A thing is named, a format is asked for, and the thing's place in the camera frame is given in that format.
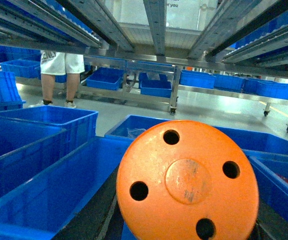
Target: white shorts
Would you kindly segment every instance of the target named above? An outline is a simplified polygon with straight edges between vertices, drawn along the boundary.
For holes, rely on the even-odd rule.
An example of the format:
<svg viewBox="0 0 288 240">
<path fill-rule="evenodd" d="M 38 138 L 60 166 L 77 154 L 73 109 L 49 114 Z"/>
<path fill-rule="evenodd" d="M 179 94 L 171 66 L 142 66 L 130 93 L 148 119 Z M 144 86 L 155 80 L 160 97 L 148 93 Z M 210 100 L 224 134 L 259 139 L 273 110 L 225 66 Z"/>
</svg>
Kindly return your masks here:
<svg viewBox="0 0 288 240">
<path fill-rule="evenodd" d="M 40 72 L 48 75 L 80 74 L 85 71 L 84 57 L 55 51 L 41 51 Z"/>
</svg>

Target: black surface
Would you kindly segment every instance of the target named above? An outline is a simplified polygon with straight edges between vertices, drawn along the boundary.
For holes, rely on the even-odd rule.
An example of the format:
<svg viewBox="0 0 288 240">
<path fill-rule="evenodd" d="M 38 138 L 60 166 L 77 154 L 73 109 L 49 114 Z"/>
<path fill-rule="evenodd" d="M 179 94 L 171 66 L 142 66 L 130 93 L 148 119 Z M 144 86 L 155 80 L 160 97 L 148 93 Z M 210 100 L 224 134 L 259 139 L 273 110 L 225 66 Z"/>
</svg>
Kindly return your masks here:
<svg viewBox="0 0 288 240">
<path fill-rule="evenodd" d="M 271 7 L 266 9 L 261 15 L 256 17 L 249 24 L 241 28 L 237 33 L 232 35 L 230 38 L 226 39 L 221 45 L 217 46 L 214 50 L 212 50 L 209 53 L 209 55 L 215 56 L 216 54 L 220 53 L 222 50 L 228 48 L 232 44 L 236 43 L 243 37 L 247 36 L 248 34 L 252 33 L 256 29 L 270 22 L 271 20 L 278 17 L 280 14 L 286 12 L 287 10 L 288 10 L 288 0 L 279 0 L 278 2 L 273 4 Z"/>
</svg>

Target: metal shelf rack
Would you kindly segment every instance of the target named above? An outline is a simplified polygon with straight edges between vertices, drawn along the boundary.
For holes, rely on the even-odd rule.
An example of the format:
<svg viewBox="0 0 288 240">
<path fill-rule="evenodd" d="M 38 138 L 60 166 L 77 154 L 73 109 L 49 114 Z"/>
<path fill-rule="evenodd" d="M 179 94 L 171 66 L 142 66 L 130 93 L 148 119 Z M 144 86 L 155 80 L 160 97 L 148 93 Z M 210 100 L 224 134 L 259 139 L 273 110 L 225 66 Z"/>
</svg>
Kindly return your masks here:
<svg viewBox="0 0 288 240">
<path fill-rule="evenodd" d="M 143 1 L 147 25 L 118 22 L 108 5 L 109 0 L 0 0 L 0 45 L 78 53 L 84 55 L 85 61 L 105 57 L 99 65 L 108 65 L 109 59 L 119 58 L 127 60 L 127 69 L 125 65 L 119 66 L 127 71 L 139 68 L 132 65 L 132 61 L 175 65 L 170 99 L 131 93 L 134 83 L 126 86 L 126 76 L 121 91 L 90 89 L 84 85 L 79 88 L 81 94 L 165 103 L 173 114 L 178 89 L 261 100 L 268 103 L 267 112 L 270 103 L 288 105 L 287 100 L 179 85 L 183 66 L 288 78 L 288 52 L 278 52 L 288 47 L 288 25 L 236 51 L 231 52 L 229 48 L 274 18 L 288 13 L 288 0 L 220 1 L 202 31 L 166 27 L 166 0 Z M 102 39 L 94 37 L 91 29 Z M 261 57 L 263 53 L 271 54 Z"/>
</svg>

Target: metal rail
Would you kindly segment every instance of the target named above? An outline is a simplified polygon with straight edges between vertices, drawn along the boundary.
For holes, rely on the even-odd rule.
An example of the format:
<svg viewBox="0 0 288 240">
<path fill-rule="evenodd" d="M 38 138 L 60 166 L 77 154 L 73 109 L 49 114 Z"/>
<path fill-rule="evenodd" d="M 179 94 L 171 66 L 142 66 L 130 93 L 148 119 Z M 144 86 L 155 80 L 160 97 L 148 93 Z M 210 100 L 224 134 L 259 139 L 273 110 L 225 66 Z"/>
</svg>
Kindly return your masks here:
<svg viewBox="0 0 288 240">
<path fill-rule="evenodd" d="M 71 20 L 54 8 L 47 5 L 46 2 L 39 0 L 8 0 L 15 6 L 27 11 L 28 13 L 33 13 L 35 17 L 45 21 L 46 23 L 58 28 L 69 36 L 77 39 L 81 43 L 90 47 L 99 47 L 100 42 L 95 39 L 89 32 L 77 27 L 77 24 L 73 23 Z"/>
<path fill-rule="evenodd" d="M 221 44 L 232 35 L 232 28 L 246 16 L 261 0 L 225 0 L 217 9 L 215 16 L 196 40 L 189 58 L 198 59 L 204 51 Z"/>
<path fill-rule="evenodd" d="M 66 44 L 69 42 L 68 38 L 60 35 L 58 32 L 48 29 L 47 27 L 43 26 L 41 23 L 30 19 L 28 16 L 23 16 L 20 13 L 17 13 L 15 10 L 9 9 L 6 6 L 0 6 L 0 19 L 3 21 L 12 23 L 16 26 L 19 26 L 26 31 L 31 33 L 37 33 L 40 36 L 54 41 L 56 43 Z"/>
<path fill-rule="evenodd" d="M 165 54 L 166 0 L 144 0 L 156 55 Z"/>
<path fill-rule="evenodd" d="M 91 29 L 95 27 L 96 32 L 105 40 L 110 39 L 122 49 L 133 51 L 131 41 L 101 0 L 57 1 Z"/>
<path fill-rule="evenodd" d="M 234 34 L 227 38 L 224 42 L 217 45 L 213 50 L 209 52 L 210 56 L 215 56 L 222 50 L 228 48 L 232 44 L 236 43 L 238 40 L 252 33 L 256 29 L 265 25 L 269 21 L 278 17 L 280 14 L 288 10 L 288 0 L 278 0 L 273 3 L 267 9 L 262 9 L 263 11 L 252 19 L 249 23 L 239 28 Z"/>
<path fill-rule="evenodd" d="M 262 68 L 274 67 L 286 64 L 288 64 L 288 51 L 275 56 L 262 58 L 258 63 L 256 63 L 257 66 Z"/>
<path fill-rule="evenodd" d="M 286 46 L 288 46 L 288 25 L 228 54 L 225 57 L 225 61 L 228 63 L 238 63 Z"/>
</svg>

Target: plastic bag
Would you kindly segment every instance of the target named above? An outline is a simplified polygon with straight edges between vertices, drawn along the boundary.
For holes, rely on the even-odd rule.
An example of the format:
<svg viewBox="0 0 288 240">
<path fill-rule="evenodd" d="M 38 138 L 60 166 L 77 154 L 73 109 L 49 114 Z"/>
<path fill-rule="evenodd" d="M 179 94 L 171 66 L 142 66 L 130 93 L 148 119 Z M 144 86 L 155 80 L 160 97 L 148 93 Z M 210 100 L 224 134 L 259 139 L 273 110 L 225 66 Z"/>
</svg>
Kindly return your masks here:
<svg viewBox="0 0 288 240">
<path fill-rule="evenodd" d="M 128 137 L 135 139 L 137 138 L 139 135 L 141 135 L 144 131 L 146 131 L 146 129 L 144 128 L 135 128 L 135 129 L 127 129 L 128 131 Z"/>
</svg>

